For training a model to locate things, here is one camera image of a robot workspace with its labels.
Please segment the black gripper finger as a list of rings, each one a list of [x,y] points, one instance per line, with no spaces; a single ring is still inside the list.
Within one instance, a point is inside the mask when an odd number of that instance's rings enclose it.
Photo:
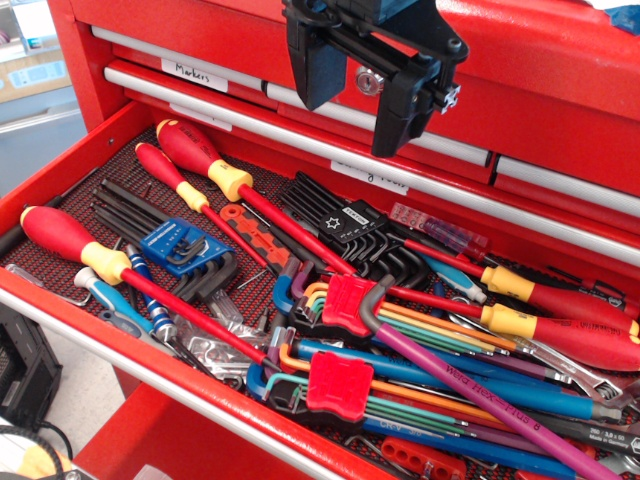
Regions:
[[[372,154],[390,158],[411,139],[420,137],[434,110],[433,84],[439,68],[408,68],[383,74]]]
[[[332,28],[287,21],[287,44],[297,94],[313,111],[345,88],[347,57],[330,43]]]

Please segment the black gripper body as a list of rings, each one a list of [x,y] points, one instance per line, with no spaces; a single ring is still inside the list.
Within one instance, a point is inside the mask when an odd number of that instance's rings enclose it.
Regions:
[[[377,74],[439,68],[434,109],[457,103],[456,67],[469,47],[441,16],[434,1],[285,1],[283,15],[332,28],[330,43]]]

